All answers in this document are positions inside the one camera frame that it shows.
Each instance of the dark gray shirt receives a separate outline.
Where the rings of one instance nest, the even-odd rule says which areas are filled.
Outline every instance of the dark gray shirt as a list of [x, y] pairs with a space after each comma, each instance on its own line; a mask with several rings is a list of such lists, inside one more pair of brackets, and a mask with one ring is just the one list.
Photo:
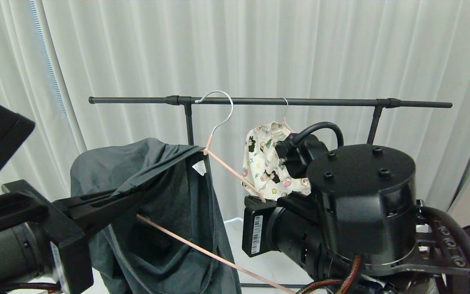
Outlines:
[[[206, 173], [192, 166], [204, 160]], [[111, 294], [240, 294], [237, 270], [157, 229], [136, 214], [233, 262], [202, 148], [146, 139], [82, 153], [71, 167], [72, 197], [115, 189], [142, 202], [90, 242], [92, 266]]]

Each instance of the cylindrical motor housing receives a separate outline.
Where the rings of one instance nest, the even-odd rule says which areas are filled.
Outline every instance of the cylindrical motor housing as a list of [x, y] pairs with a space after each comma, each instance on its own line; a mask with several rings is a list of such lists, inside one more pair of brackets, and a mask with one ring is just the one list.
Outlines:
[[395, 265], [415, 247], [415, 162], [397, 149], [349, 145], [316, 158], [307, 176], [328, 249], [361, 254], [364, 269]]

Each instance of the screw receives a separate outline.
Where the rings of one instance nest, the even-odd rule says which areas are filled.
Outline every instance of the screw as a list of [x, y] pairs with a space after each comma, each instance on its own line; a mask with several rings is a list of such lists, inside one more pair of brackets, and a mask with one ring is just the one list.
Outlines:
[[445, 239], [443, 242], [449, 248], [455, 248], [457, 246], [457, 243], [453, 239]]
[[446, 227], [439, 227], [438, 228], [438, 232], [440, 232], [440, 234], [444, 235], [444, 236], [449, 236], [451, 235], [451, 233], [449, 232], [448, 229], [446, 229]]
[[382, 154], [383, 152], [384, 152], [384, 150], [382, 149], [382, 147], [373, 148], [373, 154], [376, 155], [376, 156]]
[[455, 266], [458, 266], [458, 267], [465, 267], [467, 265], [465, 260], [463, 260], [463, 258], [461, 257], [454, 258], [452, 262]]
[[378, 176], [381, 178], [390, 178], [391, 172], [389, 171], [389, 169], [379, 169]]
[[332, 180], [332, 179], [334, 179], [334, 178], [335, 178], [335, 177], [334, 177], [334, 175], [333, 175], [333, 173], [332, 173], [331, 171], [327, 171], [326, 173], [324, 173], [324, 179], [325, 179], [325, 180]]

